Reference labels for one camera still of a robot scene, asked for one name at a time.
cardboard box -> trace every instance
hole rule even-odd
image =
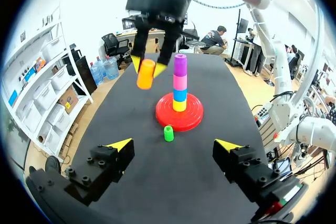
[[[76,132],[77,128],[78,128],[78,123],[73,123],[72,126],[71,126],[71,128],[70,128],[70,130],[69,130],[69,134],[74,135],[74,133]]]
[[[58,103],[65,107],[65,111],[70,114],[78,102],[78,98],[75,92],[72,90],[71,86],[64,92]]]
[[[62,145],[61,151],[59,152],[59,156],[65,160],[66,156],[68,155],[69,147],[65,144]]]
[[[70,144],[71,144],[71,141],[72,141],[72,136],[70,134],[68,134],[64,140],[64,144],[67,146],[67,147],[70,147]]]

black tablecloth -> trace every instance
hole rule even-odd
[[[146,91],[137,88],[131,65],[94,115],[72,162],[73,167],[85,162],[95,145],[134,139],[135,157],[125,174],[90,208],[121,223],[248,223],[254,215],[257,205],[227,181],[212,158],[213,141],[219,138],[253,146],[266,162],[253,115],[219,56],[187,56],[188,92],[203,104],[202,122],[165,142],[155,105],[172,92],[173,57]]]

yellow cup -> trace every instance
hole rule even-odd
[[[137,85],[139,89],[150,89],[153,83],[155,62],[151,59],[144,59],[141,62],[138,73]]]

red plate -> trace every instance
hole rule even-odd
[[[174,131],[189,131],[202,121],[203,106],[196,96],[188,93],[187,109],[176,112],[173,110],[173,93],[169,93],[157,102],[155,115],[163,127],[170,125]]]

computer monitor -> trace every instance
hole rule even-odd
[[[238,27],[238,34],[244,34],[246,33],[248,26],[248,20],[241,18],[239,22],[239,27]]]
[[[124,30],[135,28],[135,23],[133,21],[128,20],[127,18],[123,18],[121,21]]]

